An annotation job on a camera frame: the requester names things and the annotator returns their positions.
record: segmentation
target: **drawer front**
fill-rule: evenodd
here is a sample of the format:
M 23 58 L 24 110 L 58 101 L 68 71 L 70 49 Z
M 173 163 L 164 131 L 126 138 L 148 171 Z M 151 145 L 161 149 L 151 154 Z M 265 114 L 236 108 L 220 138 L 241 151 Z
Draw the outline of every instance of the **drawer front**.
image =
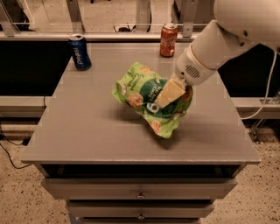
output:
M 183 201 L 90 201 L 67 202 L 69 213 L 76 217 L 95 218 L 205 218 L 213 210 L 213 204 L 199 204 Z
M 82 219 L 83 224 L 201 224 L 199 219 Z
M 42 181 L 42 186 L 57 200 L 216 200 L 223 199 L 236 185 L 235 178 Z

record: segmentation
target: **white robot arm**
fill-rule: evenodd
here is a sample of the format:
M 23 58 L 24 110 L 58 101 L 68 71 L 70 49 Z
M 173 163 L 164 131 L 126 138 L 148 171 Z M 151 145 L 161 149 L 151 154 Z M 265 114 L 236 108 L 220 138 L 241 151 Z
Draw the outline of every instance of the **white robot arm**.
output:
M 280 52 L 279 0 L 215 0 L 214 14 L 216 20 L 178 56 L 175 73 L 155 101 L 161 108 L 179 98 L 180 89 L 201 84 L 257 44 Z M 170 97 L 171 92 L 178 94 Z

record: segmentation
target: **cabinet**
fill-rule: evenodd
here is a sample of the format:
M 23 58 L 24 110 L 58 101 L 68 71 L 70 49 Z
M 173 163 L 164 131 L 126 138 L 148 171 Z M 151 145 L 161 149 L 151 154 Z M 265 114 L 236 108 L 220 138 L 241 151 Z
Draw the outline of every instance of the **cabinet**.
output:
M 176 55 L 185 47 L 177 43 Z M 92 67 L 78 72 L 70 61 L 22 161 L 84 223 L 200 223 L 238 173 L 260 162 L 220 76 L 194 87 L 182 123 L 162 139 L 111 91 L 135 61 L 164 76 L 175 59 L 161 58 L 153 43 L 88 51 Z

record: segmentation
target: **table top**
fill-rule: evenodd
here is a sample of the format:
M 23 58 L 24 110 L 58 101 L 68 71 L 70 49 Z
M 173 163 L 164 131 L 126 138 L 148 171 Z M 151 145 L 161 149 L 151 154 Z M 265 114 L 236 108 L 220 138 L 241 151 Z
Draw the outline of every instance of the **table top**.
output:
M 92 67 L 77 71 L 70 60 L 22 156 L 25 163 L 122 165 L 246 165 L 260 158 L 218 73 L 193 87 L 192 105 L 170 139 L 111 91 L 139 61 L 162 77 L 174 71 L 188 46 L 163 58 L 158 43 L 87 44 Z

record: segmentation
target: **chip bag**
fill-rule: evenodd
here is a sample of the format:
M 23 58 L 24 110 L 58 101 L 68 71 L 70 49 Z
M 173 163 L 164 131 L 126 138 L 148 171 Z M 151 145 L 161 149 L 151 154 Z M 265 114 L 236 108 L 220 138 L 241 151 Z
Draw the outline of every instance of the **chip bag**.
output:
M 154 101 L 166 82 L 167 80 L 162 79 L 158 73 L 136 62 L 116 82 L 116 88 L 112 91 L 119 102 L 127 103 L 163 138 L 171 137 L 193 98 L 193 88 L 186 87 L 185 94 L 165 108 L 160 108 Z

